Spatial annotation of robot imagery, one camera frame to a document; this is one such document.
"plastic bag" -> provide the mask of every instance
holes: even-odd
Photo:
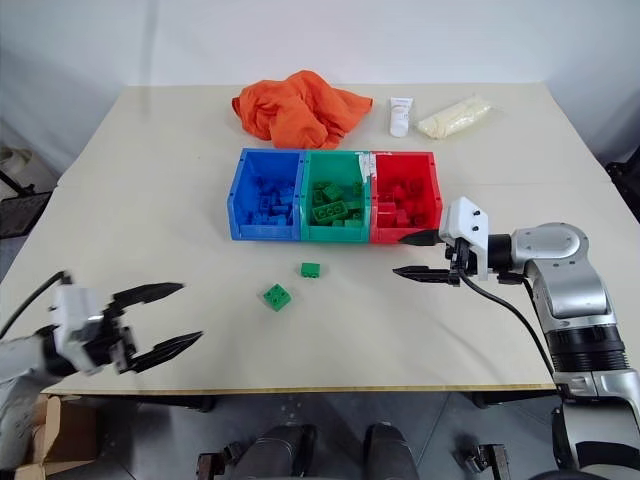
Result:
[[[419,121],[416,128],[431,138],[442,139],[473,125],[489,110],[491,104],[474,95]]]

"plastic bin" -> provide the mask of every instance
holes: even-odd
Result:
[[[431,152],[373,152],[371,243],[397,243],[410,233],[437,229],[442,214]]]
[[[363,182],[359,158],[358,152],[307,152],[300,193],[303,242],[369,241],[371,183]]]
[[[234,240],[300,240],[304,150],[242,150],[227,199]]]

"orange cloth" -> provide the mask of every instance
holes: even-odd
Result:
[[[231,101],[242,127],[278,148],[336,148],[371,110],[373,99],[331,87],[308,70],[263,80]]]

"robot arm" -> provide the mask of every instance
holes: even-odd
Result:
[[[501,283],[531,281],[553,363],[550,373],[563,403],[553,413],[559,468],[640,478],[630,476],[640,473],[640,377],[629,368],[611,299],[587,258],[584,232],[549,223],[490,235],[486,214],[461,198],[443,215],[437,235],[420,232],[403,241],[432,245],[440,239],[448,244],[449,270],[414,266],[394,272],[458,286],[461,276],[483,279],[491,268]]]
[[[58,278],[63,284],[56,288],[51,307],[53,325],[30,337],[0,341],[0,474],[22,464],[31,436],[33,407],[42,390],[77,371],[96,374],[109,363],[118,373],[142,372],[172,359],[202,335],[175,337],[151,352],[134,356],[131,330],[120,325],[124,309],[164,298],[182,285],[143,285],[120,292],[100,311],[90,290],[73,285],[66,274]],[[12,316],[2,335],[37,294]]]

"white table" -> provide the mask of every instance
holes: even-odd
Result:
[[[544,86],[351,86],[372,95],[372,114],[345,149],[432,150],[445,202],[466,195],[494,232],[565,221],[592,242],[630,359],[640,358],[635,285],[640,228]],[[535,346],[506,310],[467,288],[425,285],[391,269],[446,266],[442,247],[233,242],[225,200],[245,134],[229,102],[239,87],[128,88],[78,161],[0,285],[1,318],[50,273],[111,293],[180,281],[184,290],[129,309],[140,349],[178,334],[205,335],[176,359],[141,375],[111,368],[75,375],[57,393],[214,393],[358,389],[535,389],[551,379]],[[419,114],[480,93],[501,111],[457,137],[434,142],[386,133],[391,94],[412,95]],[[297,273],[323,266],[320,279]],[[279,313],[261,294],[293,295]],[[488,288],[535,321],[521,287]],[[12,335],[49,320],[50,293]]]

